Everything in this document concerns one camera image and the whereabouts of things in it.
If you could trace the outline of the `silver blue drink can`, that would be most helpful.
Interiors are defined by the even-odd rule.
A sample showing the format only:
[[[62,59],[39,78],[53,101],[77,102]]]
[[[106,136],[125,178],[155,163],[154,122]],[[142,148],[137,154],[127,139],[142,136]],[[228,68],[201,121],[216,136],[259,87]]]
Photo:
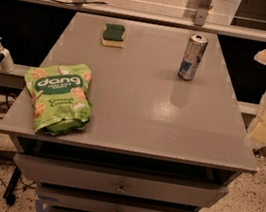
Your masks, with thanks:
[[[183,59],[181,61],[178,75],[183,80],[193,80],[200,66],[203,54],[208,45],[208,39],[201,34],[194,34],[189,37]]]

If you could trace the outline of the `grey drawer cabinet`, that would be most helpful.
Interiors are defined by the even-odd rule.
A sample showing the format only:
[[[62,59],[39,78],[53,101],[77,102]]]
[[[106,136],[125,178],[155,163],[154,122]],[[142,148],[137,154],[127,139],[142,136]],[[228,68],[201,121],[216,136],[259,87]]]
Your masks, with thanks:
[[[106,19],[79,13],[47,54],[48,65],[85,63],[92,70],[90,122],[49,136],[35,132],[32,99],[22,92],[0,124],[17,154],[226,186],[254,173],[245,127],[215,35],[196,77],[177,70],[190,37],[185,29],[126,24],[125,46],[105,47]],[[199,212],[204,207],[123,196],[51,183],[50,189],[134,199]]]

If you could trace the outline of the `green yellow sponge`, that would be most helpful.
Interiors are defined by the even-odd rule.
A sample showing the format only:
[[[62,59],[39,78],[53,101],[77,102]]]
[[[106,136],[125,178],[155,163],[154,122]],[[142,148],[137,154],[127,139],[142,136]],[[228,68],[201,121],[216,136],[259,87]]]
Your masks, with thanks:
[[[125,26],[119,24],[105,24],[102,34],[102,44],[105,47],[124,47]]]

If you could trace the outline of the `top grey drawer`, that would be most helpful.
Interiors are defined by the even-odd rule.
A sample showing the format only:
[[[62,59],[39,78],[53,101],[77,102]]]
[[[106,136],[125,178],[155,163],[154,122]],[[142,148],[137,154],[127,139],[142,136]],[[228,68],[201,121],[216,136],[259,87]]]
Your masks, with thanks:
[[[226,186],[23,154],[15,155],[14,162],[27,179],[39,183],[117,193],[122,196],[188,206],[208,208],[228,193]]]

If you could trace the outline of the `white pump dispenser bottle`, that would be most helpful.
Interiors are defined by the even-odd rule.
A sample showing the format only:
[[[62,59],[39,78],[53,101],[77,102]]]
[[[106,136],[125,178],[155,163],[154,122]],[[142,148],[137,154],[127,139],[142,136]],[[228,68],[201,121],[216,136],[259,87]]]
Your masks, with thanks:
[[[0,62],[0,69],[2,72],[10,73],[16,69],[14,61],[8,49],[4,48],[1,43],[0,37],[0,53],[3,55],[3,59]]]

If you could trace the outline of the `middle grey drawer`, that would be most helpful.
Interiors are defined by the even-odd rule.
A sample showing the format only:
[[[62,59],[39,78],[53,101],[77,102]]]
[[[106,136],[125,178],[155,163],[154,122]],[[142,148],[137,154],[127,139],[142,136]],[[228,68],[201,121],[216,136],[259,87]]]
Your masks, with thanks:
[[[110,197],[109,195],[74,192],[72,190],[51,189],[39,186],[37,196],[49,205],[91,212],[194,212],[172,208],[164,204],[152,204],[138,200]]]

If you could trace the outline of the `green rice chip bag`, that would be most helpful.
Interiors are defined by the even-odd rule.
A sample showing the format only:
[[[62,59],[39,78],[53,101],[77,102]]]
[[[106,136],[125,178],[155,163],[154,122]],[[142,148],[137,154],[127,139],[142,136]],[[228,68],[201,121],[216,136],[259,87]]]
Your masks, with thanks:
[[[32,98],[35,132],[58,135],[82,130],[89,123],[90,67],[85,64],[32,67],[24,79]]]

